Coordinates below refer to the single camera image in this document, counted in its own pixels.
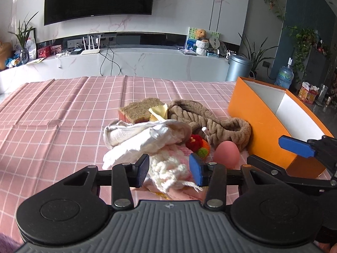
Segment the grey metal trash bin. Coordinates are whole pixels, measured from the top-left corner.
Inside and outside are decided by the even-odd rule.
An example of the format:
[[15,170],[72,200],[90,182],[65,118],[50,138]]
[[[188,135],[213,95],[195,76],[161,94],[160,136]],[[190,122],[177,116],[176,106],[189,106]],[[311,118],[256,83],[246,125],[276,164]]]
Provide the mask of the grey metal trash bin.
[[249,76],[252,66],[251,60],[240,55],[232,55],[229,58],[228,64],[226,81],[235,82],[238,77],[247,78]]

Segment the golden round vase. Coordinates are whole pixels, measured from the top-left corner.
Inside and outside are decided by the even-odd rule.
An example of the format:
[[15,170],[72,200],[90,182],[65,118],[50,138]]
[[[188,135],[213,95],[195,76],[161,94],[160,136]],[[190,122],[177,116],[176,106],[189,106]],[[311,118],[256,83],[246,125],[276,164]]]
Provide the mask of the golden round vase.
[[5,70],[5,61],[12,56],[12,45],[9,42],[0,45],[0,70]]

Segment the brown bread-shaped sponge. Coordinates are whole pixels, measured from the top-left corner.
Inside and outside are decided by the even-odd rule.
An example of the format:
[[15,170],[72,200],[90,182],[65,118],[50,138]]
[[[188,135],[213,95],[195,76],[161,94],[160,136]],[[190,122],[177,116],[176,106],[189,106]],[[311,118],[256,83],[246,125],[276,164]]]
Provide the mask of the brown bread-shaped sponge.
[[119,120],[131,124],[148,122],[151,116],[148,109],[158,105],[164,105],[164,103],[157,98],[146,98],[139,102],[129,103],[127,106],[119,108]]

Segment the green picture book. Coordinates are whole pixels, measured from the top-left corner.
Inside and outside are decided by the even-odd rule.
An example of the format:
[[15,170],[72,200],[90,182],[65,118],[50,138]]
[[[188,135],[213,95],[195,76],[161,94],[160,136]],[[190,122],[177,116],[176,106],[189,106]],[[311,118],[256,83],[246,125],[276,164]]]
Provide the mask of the green picture book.
[[193,50],[193,51],[196,50],[197,39],[195,38],[195,32],[197,31],[197,29],[198,28],[196,27],[189,27],[186,41],[185,41],[185,50]]

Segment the yellow cleaning cloth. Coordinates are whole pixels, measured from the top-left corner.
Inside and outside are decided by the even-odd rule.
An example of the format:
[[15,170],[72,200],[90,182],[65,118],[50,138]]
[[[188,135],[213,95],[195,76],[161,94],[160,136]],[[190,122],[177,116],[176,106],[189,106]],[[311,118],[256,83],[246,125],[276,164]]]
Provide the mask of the yellow cleaning cloth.
[[148,111],[150,113],[149,121],[155,122],[167,120],[167,104],[150,107]]

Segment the white marble TV console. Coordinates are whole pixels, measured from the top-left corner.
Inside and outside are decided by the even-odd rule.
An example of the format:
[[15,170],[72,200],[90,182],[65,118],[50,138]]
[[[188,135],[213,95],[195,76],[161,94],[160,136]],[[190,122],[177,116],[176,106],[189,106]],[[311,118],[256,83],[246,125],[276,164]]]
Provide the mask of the white marble TV console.
[[138,76],[174,81],[223,82],[226,59],[185,55],[163,48],[113,48],[98,54],[52,56],[1,72],[1,93],[30,82],[91,76]]

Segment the floor plant with long leaves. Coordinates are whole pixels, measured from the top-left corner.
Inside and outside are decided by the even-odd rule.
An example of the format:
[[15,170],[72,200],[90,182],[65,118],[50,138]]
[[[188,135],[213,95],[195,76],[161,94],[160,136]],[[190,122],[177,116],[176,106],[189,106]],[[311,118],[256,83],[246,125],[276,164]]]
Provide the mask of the floor plant with long leaves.
[[239,37],[241,38],[241,44],[243,44],[246,50],[246,54],[240,53],[240,55],[244,56],[251,62],[250,73],[253,75],[254,78],[256,78],[259,64],[264,60],[274,59],[274,57],[266,56],[266,52],[268,52],[269,50],[273,50],[278,46],[264,47],[265,42],[268,40],[268,37],[266,37],[265,40],[260,44],[259,48],[257,48],[255,42],[249,42],[249,39],[247,38],[245,33],[239,33]]

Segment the brown braided plush scarf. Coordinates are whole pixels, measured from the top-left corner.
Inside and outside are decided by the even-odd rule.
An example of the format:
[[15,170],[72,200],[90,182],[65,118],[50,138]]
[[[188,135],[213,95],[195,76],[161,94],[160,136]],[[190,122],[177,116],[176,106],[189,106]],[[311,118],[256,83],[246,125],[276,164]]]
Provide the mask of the brown braided plush scarf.
[[202,136],[205,127],[209,131],[209,140],[214,147],[224,141],[235,143],[239,151],[243,150],[250,141],[251,126],[241,118],[218,119],[201,103],[192,100],[174,100],[168,106],[168,119],[187,123],[193,134]]

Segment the potted green grass plant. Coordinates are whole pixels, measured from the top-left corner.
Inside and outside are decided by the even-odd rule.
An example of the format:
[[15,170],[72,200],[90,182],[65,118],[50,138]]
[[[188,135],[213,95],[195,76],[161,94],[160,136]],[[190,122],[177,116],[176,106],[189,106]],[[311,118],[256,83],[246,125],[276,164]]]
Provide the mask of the potted green grass plant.
[[21,49],[19,57],[22,65],[25,65],[27,64],[27,62],[29,62],[29,52],[26,48],[26,44],[29,39],[31,31],[34,30],[34,27],[30,25],[30,22],[37,14],[38,11],[28,21],[25,19],[22,22],[19,21],[17,31],[9,32],[10,34],[15,35],[17,37],[17,40],[20,44]]

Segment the blue water bottle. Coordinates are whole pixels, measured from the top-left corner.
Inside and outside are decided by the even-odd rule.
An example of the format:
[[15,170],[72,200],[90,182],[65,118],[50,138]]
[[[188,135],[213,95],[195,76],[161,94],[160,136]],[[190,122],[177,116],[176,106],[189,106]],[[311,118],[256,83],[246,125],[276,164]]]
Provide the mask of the blue water bottle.
[[294,72],[292,70],[292,58],[290,57],[287,65],[280,68],[274,85],[289,89],[294,79]]

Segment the brown teddy bear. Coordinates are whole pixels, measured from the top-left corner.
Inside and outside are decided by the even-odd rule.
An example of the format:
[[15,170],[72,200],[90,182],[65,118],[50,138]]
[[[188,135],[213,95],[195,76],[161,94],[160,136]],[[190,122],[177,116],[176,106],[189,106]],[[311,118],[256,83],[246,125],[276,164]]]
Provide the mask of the brown teddy bear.
[[194,35],[195,35],[195,39],[202,40],[202,39],[206,39],[207,32],[204,29],[196,29],[194,32]]

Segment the red orange crochet flower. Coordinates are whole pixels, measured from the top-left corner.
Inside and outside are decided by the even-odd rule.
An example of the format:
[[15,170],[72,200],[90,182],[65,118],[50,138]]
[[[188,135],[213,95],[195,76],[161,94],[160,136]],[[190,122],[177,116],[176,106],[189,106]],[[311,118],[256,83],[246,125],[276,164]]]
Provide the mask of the red orange crochet flower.
[[197,134],[192,134],[185,146],[201,159],[206,159],[211,150],[209,143]]

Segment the hanging ivy plant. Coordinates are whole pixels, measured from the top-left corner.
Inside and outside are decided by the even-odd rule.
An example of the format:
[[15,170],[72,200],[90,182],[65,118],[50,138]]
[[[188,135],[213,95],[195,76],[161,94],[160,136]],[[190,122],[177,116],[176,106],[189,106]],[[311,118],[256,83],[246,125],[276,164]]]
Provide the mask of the hanging ivy plant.
[[269,10],[272,11],[278,20],[280,20],[282,23],[284,23],[286,19],[286,11],[285,11],[285,5],[279,0],[263,0],[264,3],[269,5]]

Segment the pink egg-shaped sponge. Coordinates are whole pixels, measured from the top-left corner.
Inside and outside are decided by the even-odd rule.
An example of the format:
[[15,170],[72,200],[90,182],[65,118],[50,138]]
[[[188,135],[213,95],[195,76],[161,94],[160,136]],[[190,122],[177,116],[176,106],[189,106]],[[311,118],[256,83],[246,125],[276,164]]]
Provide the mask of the pink egg-shaped sponge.
[[224,141],[219,144],[213,154],[213,161],[225,165],[229,169],[234,169],[240,160],[240,152],[235,143]]

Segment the white cotton cloth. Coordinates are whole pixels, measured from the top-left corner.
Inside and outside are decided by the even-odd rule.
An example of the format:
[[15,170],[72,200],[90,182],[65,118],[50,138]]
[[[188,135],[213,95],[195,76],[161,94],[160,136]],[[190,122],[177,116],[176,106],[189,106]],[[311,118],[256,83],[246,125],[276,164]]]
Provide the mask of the white cotton cloth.
[[155,154],[171,144],[185,143],[192,129],[187,123],[167,119],[137,124],[116,121],[103,129],[108,152],[103,156],[103,170],[116,164],[135,163],[143,154]]

